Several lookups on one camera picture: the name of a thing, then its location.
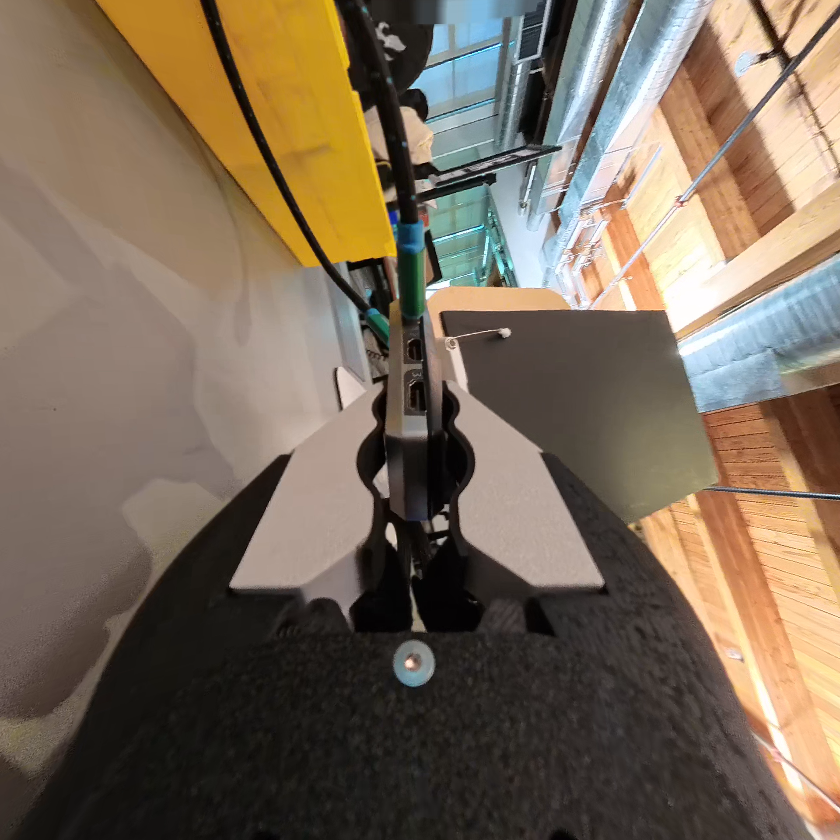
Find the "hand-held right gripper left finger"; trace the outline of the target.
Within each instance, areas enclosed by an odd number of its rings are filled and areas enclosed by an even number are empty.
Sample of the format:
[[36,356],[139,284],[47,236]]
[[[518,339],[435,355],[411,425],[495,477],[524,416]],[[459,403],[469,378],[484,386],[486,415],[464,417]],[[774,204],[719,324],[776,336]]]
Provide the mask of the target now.
[[408,572],[385,536],[383,384],[290,454],[230,582],[237,595],[335,602],[362,632],[413,624]]

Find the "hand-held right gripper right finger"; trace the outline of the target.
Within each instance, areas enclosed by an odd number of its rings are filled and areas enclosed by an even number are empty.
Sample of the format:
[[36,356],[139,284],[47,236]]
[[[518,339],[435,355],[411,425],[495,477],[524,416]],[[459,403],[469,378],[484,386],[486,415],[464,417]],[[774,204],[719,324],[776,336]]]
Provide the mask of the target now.
[[428,632],[550,632],[544,596],[605,581],[543,451],[459,385],[444,387],[448,536],[420,578]]

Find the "grey HDMI switch box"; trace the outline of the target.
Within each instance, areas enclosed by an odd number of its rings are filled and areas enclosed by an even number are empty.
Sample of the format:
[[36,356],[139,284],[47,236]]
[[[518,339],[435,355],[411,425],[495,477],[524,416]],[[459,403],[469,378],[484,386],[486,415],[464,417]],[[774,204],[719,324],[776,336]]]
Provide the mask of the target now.
[[419,320],[390,307],[385,456],[390,507],[407,522],[433,518],[447,491],[443,375],[426,311]]

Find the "yellow plastic bin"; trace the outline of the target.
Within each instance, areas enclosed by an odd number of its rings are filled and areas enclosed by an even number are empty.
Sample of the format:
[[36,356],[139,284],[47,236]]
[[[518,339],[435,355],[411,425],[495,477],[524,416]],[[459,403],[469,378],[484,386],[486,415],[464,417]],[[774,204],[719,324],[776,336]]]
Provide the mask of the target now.
[[[200,2],[98,5],[292,254],[317,265],[249,131]],[[259,126],[326,255],[334,263],[395,256],[334,2],[217,8]]]

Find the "beige jacket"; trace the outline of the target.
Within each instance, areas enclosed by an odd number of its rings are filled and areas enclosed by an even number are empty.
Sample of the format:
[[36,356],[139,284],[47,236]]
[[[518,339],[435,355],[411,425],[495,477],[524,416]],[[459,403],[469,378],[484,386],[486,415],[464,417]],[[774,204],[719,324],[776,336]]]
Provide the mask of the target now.
[[[400,111],[412,163],[414,165],[432,163],[434,132],[420,119],[414,108],[401,107]],[[378,112],[374,108],[364,112],[364,123],[374,160],[389,161],[384,130]]]

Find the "metal ventilation duct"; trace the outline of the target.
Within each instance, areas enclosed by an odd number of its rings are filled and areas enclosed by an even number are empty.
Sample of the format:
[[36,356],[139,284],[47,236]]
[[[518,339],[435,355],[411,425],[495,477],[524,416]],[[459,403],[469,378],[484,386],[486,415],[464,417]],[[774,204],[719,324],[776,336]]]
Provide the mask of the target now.
[[678,347],[700,413],[838,385],[839,255]]
[[641,138],[712,2],[530,2],[504,48],[496,147],[558,146],[497,177],[509,240],[536,240],[548,216],[576,222],[604,197]]

